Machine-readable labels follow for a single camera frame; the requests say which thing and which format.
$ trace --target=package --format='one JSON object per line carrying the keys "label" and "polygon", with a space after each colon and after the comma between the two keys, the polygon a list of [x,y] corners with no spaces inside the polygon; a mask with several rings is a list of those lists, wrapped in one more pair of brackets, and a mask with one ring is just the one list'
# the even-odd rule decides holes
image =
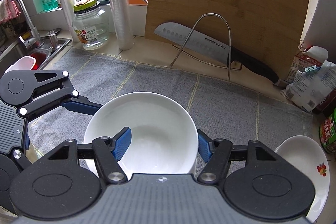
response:
{"label": "package", "polygon": [[323,114],[328,117],[331,115],[336,108],[336,89],[333,90],[315,109],[314,113]]}
{"label": "package", "polygon": [[304,72],[305,68],[311,66],[320,67],[322,63],[323,62],[320,62],[308,56],[307,54],[305,54],[305,52],[298,51],[297,54],[294,56],[294,60],[291,65],[291,68],[289,69],[287,77],[285,79],[281,79],[280,84],[278,86],[285,87],[286,85],[293,83],[297,71]]}
{"label": "package", "polygon": [[293,83],[281,93],[306,112],[311,112],[336,88],[336,65],[324,61],[316,73],[297,71]]}

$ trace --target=white cup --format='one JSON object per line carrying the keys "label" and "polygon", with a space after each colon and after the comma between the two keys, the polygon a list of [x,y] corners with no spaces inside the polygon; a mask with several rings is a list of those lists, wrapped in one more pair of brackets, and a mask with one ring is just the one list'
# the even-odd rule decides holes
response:
{"label": "white cup", "polygon": [[[124,127],[132,141],[119,165],[133,173],[187,174],[196,171],[198,134],[189,113],[174,100],[156,93],[134,92],[101,107],[86,128],[84,143],[115,136]],[[93,160],[86,160],[97,174]]]}
{"label": "white cup", "polygon": [[31,56],[24,56],[17,60],[13,65],[10,65],[5,73],[11,70],[31,70],[36,64],[36,59]]}

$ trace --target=jar label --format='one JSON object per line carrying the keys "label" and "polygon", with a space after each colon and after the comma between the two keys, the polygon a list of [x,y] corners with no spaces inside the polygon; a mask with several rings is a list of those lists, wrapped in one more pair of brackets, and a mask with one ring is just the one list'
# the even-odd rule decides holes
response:
{"label": "jar label", "polygon": [[98,41],[96,26],[85,28],[82,30],[75,30],[79,41],[83,44],[94,43]]}

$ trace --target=black knife handle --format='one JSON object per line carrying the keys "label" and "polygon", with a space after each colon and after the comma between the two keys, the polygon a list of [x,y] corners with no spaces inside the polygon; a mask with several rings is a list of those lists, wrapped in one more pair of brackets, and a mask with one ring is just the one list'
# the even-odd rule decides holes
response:
{"label": "black knife handle", "polygon": [[249,56],[248,54],[241,52],[234,47],[231,47],[231,62],[232,61],[238,61],[242,63],[242,65],[247,67],[250,71],[266,77],[274,84],[279,80],[278,75],[268,65],[265,65],[263,62],[253,58],[252,56]]}

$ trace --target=cartoon print on plate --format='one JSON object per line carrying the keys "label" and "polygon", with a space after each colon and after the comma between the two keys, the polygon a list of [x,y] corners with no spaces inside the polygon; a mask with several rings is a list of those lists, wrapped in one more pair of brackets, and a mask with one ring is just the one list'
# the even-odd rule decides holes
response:
{"label": "cartoon print on plate", "polygon": [[326,176],[326,172],[327,172],[327,167],[324,165],[324,162],[322,164],[320,164],[319,166],[317,166],[317,172],[320,173],[320,175],[322,176]]}

